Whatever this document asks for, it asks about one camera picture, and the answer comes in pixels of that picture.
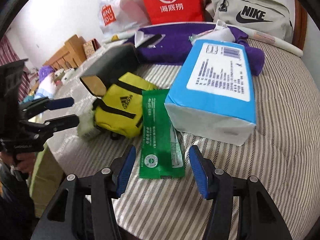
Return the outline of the person left hand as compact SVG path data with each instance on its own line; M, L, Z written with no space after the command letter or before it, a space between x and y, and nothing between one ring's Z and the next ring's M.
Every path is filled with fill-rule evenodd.
M8 166L13 165L16 167L17 170L21 171L22 173L28 173L29 175L32 174L36 155L35 153L20 153L16 155L16 159L19 161L18 164L15 163L12 155L8 154L5 151L1 152L1 161Z

